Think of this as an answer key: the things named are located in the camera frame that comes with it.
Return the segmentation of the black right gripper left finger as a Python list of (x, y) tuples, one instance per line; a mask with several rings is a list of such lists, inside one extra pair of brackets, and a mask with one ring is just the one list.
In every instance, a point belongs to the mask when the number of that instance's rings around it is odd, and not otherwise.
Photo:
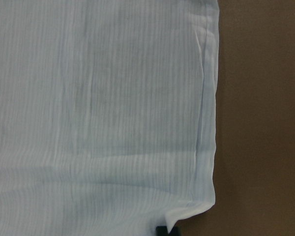
[(168, 229), (166, 226), (157, 226), (155, 228), (156, 236), (167, 236), (168, 235)]

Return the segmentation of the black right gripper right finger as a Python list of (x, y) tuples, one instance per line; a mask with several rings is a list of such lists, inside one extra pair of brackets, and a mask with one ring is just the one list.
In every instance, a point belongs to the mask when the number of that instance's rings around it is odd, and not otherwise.
[(169, 232), (169, 236), (181, 236), (180, 228), (177, 226), (174, 226), (171, 231)]

